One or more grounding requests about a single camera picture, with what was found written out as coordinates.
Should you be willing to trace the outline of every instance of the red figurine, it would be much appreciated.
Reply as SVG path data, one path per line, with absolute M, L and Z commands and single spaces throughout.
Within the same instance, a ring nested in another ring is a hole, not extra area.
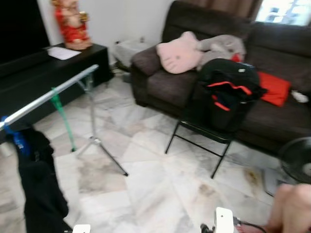
M 52 3 L 65 46 L 72 50 L 90 47 L 92 43 L 86 32 L 88 17 L 85 12 L 78 11 L 78 0 L 52 0 Z

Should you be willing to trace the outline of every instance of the white device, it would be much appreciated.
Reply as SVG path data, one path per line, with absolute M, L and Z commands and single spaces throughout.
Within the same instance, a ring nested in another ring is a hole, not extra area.
M 84 224 L 84 225 L 75 225 L 73 227 L 72 233 L 90 233 L 91 232 L 91 225 Z
M 233 213 L 231 210 L 217 207 L 215 211 L 215 233 L 233 233 Z

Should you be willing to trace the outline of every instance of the tv cabinet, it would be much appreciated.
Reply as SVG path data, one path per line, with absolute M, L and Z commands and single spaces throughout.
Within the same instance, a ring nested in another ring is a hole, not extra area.
M 47 62 L 1 77 L 0 117 L 14 113 L 93 64 L 99 65 L 99 69 L 94 72 L 95 85 L 107 82 L 113 77 L 109 68 L 108 49 L 96 44 L 70 59 L 61 61 L 51 58 Z M 65 105 L 82 94 L 84 91 L 78 85 L 73 85 L 62 92 L 60 98 Z M 47 102 L 14 123 L 12 128 L 18 130 L 24 123 L 36 123 L 54 111 L 52 103 Z

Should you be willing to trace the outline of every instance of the tripod stand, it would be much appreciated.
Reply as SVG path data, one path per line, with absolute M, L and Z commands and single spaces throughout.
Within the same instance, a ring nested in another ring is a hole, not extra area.
M 91 125 L 92 125 L 92 136 L 89 138 L 88 145 L 84 148 L 84 150 L 81 152 L 83 153 L 87 148 L 89 148 L 91 145 L 98 146 L 104 153 L 107 154 L 107 156 L 117 165 L 119 170 L 123 173 L 124 176 L 128 176 L 129 174 L 121 167 L 121 165 L 118 163 L 118 161 L 110 154 L 110 152 L 104 147 L 101 139 L 97 137 L 96 133 L 96 121 L 95 121 L 95 99 L 93 95 L 93 74 L 89 74 L 86 77 L 86 86 L 81 82 L 78 81 L 78 84 L 80 87 L 85 91 L 85 93 L 88 95 L 88 99 L 90 102 L 90 115 L 91 115 Z

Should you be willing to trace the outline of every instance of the sofa armrest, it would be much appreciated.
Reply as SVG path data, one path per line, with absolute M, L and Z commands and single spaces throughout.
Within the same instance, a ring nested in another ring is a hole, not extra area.
M 156 46 L 135 54 L 132 58 L 132 65 L 148 77 L 154 75 L 162 67 Z

